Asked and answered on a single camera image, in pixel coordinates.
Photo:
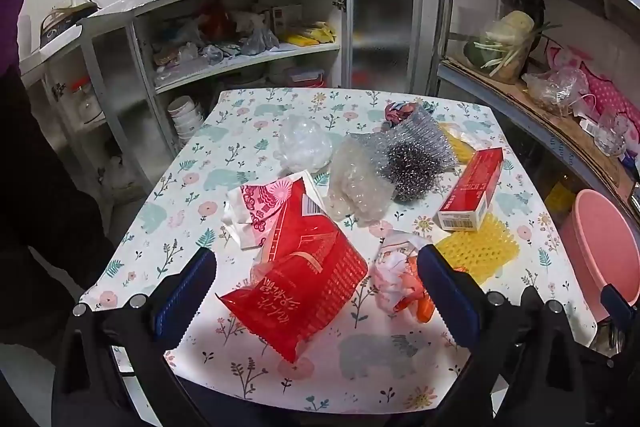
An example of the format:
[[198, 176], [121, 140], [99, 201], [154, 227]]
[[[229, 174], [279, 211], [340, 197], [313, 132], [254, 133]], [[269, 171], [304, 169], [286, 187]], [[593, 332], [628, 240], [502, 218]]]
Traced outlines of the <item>yellow foam fruit net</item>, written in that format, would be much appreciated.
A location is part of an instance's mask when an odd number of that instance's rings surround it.
[[506, 263], [518, 257], [520, 246], [506, 225], [488, 213], [478, 231], [457, 231], [436, 244], [456, 271], [482, 285]]

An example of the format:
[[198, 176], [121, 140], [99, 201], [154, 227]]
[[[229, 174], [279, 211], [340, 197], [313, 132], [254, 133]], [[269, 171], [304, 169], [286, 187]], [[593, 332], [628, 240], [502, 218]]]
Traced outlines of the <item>orange white wrapper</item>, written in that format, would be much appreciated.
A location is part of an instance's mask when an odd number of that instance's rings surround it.
[[418, 273], [423, 237], [392, 230], [382, 240], [371, 268], [376, 304], [387, 314], [408, 310], [419, 323], [431, 321], [435, 305]]

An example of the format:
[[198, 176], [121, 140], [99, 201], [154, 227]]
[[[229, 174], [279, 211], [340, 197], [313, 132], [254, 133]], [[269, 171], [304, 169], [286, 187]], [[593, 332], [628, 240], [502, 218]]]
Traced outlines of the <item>red toothpaste box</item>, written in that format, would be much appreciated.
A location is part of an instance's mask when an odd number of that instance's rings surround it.
[[437, 211], [436, 221], [446, 232], [477, 232], [494, 196], [503, 164], [500, 147], [478, 150]]

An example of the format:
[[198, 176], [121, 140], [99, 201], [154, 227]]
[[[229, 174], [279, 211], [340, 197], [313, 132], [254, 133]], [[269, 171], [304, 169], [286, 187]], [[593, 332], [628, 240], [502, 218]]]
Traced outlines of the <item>pink patterned paper wrapper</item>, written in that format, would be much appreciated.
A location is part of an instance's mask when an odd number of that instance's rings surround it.
[[322, 211], [326, 206], [307, 170], [267, 184], [243, 184], [232, 188], [224, 202], [222, 223], [242, 251], [264, 245], [270, 230], [292, 194], [294, 184], [303, 183], [306, 195]]

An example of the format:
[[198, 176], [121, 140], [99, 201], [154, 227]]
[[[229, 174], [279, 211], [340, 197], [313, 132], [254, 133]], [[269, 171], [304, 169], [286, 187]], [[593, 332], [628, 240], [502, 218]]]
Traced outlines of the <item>steel wool scourer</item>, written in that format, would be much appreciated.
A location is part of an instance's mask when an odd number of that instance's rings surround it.
[[445, 170], [442, 161], [427, 150], [402, 142], [387, 150], [382, 176], [395, 187], [394, 201], [409, 204], [430, 191], [436, 176]]

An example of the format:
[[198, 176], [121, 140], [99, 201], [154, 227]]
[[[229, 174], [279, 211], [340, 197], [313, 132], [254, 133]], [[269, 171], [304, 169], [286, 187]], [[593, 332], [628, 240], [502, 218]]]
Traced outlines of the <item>red snack bag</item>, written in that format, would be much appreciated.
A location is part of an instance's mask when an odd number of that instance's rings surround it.
[[328, 326], [368, 273], [366, 260], [306, 195], [303, 183], [270, 230], [250, 285], [219, 300], [251, 333], [293, 363], [299, 345]]

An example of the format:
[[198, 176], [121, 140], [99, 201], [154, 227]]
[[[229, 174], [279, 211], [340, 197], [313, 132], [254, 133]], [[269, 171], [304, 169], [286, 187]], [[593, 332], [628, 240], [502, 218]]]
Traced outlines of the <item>bubble wrap piece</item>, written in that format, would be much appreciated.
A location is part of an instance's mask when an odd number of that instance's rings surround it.
[[335, 221], [354, 216], [359, 222], [382, 220], [395, 185], [376, 171], [367, 150], [350, 136], [333, 154], [326, 210]]

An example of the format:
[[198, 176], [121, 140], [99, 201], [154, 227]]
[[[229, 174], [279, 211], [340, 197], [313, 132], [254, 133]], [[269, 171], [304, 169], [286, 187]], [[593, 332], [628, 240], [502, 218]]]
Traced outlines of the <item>silver mesh scrub cloth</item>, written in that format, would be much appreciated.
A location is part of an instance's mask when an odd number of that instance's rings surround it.
[[398, 126], [379, 132], [352, 134], [352, 139], [355, 139], [367, 150], [380, 176], [382, 176], [382, 169], [387, 162], [387, 150], [402, 142], [416, 144], [441, 160], [442, 165], [446, 167], [442, 173], [459, 165], [457, 157], [442, 130], [439, 129], [437, 121], [420, 104], [414, 113]]

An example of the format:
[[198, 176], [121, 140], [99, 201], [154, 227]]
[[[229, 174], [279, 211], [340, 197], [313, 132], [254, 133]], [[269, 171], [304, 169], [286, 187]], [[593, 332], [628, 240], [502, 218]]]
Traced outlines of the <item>colourful wrapper ball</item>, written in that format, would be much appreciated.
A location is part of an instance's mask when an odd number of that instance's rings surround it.
[[388, 104], [384, 109], [382, 129], [390, 130], [398, 126], [398, 124], [401, 124], [409, 118], [417, 107], [418, 104], [414, 102], [394, 102]]

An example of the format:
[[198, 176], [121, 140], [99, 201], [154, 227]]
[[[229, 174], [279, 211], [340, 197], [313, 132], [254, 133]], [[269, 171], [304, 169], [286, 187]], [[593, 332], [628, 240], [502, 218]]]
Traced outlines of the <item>clear plastic bag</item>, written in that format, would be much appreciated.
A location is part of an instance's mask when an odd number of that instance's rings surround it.
[[290, 115], [281, 124], [277, 160], [284, 172], [317, 172], [331, 161], [333, 144], [313, 120]]

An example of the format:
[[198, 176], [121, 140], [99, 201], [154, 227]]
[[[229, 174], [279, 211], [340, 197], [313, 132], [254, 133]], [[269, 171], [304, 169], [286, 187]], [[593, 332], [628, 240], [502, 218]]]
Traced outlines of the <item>pink plastic trash bucket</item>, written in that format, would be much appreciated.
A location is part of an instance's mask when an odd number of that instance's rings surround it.
[[630, 226], [600, 193], [580, 191], [559, 231], [586, 303], [597, 322], [608, 317], [600, 296], [612, 284], [627, 303], [639, 297], [639, 248]]

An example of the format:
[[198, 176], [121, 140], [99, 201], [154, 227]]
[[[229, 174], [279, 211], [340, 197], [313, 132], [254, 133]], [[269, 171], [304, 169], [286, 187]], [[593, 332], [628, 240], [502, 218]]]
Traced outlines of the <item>white kitchen cabinet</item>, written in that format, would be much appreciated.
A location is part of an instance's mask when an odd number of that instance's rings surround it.
[[224, 91], [410, 91], [422, 0], [119, 0], [21, 60], [47, 139], [112, 207], [149, 194]]

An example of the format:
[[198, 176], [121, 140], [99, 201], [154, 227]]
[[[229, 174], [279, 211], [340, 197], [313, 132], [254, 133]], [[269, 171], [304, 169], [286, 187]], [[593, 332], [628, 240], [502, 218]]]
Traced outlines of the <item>floral bear tablecloth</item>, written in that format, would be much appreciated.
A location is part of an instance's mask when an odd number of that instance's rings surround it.
[[477, 333], [448, 274], [508, 308], [533, 291], [576, 343], [597, 332], [491, 110], [400, 93], [224, 92], [81, 304], [108, 317], [175, 274], [166, 369], [289, 410], [437, 407]]

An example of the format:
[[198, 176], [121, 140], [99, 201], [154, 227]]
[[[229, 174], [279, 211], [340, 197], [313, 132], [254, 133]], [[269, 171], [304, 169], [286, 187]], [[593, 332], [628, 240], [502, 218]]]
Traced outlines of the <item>cardboard shelf liner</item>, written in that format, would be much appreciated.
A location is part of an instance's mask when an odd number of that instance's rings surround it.
[[521, 83], [491, 80], [452, 58], [439, 63], [437, 75], [509, 118], [593, 190], [616, 204], [629, 205], [634, 179], [622, 164], [605, 156], [573, 119], [555, 116], [533, 103]]

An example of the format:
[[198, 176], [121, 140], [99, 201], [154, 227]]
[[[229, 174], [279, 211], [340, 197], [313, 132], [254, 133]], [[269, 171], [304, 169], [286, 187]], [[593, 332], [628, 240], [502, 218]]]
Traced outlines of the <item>small yellow foam net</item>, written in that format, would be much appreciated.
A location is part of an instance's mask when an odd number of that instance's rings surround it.
[[454, 151], [454, 155], [456, 155], [458, 163], [461, 165], [469, 164], [476, 153], [475, 148], [460, 138], [459, 131], [452, 133], [446, 124], [439, 124], [438, 127], [442, 130], [442, 133], [445, 135], [445, 138]]

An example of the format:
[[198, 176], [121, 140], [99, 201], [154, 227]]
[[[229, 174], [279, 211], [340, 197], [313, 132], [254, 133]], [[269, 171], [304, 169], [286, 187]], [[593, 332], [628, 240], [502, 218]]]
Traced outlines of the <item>glass mug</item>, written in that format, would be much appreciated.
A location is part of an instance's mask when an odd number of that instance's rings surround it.
[[594, 144], [605, 156], [623, 155], [627, 150], [626, 133], [629, 126], [630, 122], [625, 115], [605, 110], [593, 135]]

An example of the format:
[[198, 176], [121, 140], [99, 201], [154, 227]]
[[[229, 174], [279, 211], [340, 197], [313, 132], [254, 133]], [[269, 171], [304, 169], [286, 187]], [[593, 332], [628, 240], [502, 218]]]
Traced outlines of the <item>stack of white bowls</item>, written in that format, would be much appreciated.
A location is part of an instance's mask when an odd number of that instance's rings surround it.
[[167, 106], [167, 113], [181, 145], [193, 138], [204, 122], [200, 106], [189, 95], [181, 95], [171, 101]]

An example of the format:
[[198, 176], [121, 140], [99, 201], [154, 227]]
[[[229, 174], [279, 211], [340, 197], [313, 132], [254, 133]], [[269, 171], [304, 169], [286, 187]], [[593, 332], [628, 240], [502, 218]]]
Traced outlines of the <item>pink polka dot cloth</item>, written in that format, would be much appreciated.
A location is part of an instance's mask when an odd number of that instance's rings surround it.
[[617, 115], [626, 117], [634, 126], [631, 138], [639, 140], [638, 107], [623, 95], [611, 78], [600, 71], [589, 54], [574, 46], [561, 46], [559, 43], [550, 41], [544, 48], [544, 55], [551, 69], [569, 67], [581, 70], [586, 76], [589, 92], [596, 99], [594, 108], [597, 113], [601, 115], [605, 109], [611, 109]]

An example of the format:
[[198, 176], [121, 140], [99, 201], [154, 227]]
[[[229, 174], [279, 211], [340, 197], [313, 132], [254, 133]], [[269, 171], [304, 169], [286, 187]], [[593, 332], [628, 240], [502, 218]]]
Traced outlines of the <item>clear bag on shelf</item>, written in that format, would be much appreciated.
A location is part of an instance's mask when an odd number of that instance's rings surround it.
[[534, 103], [556, 116], [567, 117], [590, 98], [586, 75], [576, 67], [563, 67], [543, 74], [524, 74], [526, 91]]

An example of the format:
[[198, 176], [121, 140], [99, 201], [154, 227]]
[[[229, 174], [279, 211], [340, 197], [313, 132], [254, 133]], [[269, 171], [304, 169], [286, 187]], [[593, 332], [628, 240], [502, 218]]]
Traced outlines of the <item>bag of vegetables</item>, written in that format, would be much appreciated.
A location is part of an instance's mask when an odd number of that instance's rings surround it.
[[514, 10], [466, 40], [462, 54], [472, 69], [485, 77], [513, 84], [521, 76], [534, 41], [554, 28], [558, 25], [537, 25], [525, 12]]

